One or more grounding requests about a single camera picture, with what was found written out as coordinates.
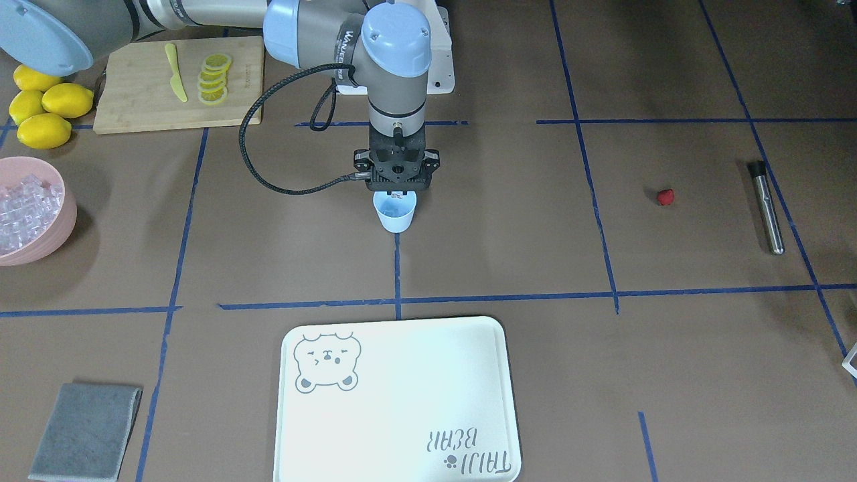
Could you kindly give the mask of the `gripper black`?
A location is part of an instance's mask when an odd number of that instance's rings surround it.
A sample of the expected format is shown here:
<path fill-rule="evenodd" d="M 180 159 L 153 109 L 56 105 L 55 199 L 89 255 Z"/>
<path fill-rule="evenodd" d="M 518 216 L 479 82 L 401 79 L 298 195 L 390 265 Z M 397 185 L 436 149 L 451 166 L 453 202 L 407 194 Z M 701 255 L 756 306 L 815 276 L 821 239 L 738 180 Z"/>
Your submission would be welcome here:
<path fill-rule="evenodd" d="M 440 152 L 426 148 L 426 129 L 385 135 L 368 127 L 368 149 L 355 150 L 353 167 L 372 191 L 419 191 L 431 186 L 441 166 Z"/>

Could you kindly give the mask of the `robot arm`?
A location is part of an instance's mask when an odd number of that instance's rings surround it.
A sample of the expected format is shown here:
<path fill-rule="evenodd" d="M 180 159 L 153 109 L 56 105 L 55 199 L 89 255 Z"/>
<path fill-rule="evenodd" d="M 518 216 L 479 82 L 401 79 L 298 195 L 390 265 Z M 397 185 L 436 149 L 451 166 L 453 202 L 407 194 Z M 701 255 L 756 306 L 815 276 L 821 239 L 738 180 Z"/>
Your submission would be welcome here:
<path fill-rule="evenodd" d="M 440 167 L 427 149 L 425 104 L 435 27 L 426 13 L 399 1 L 3 1 L 4 52 L 37 72 L 65 77 L 99 58 L 166 30 L 190 25 L 259 29 L 267 53 L 298 68 L 254 101 L 238 145 L 249 173 L 245 134 L 251 116 L 276 91 L 310 74 L 331 85 L 363 86 L 368 99 L 368 148 L 356 150 L 355 173 L 334 184 L 362 181 L 372 191 L 426 190 Z"/>

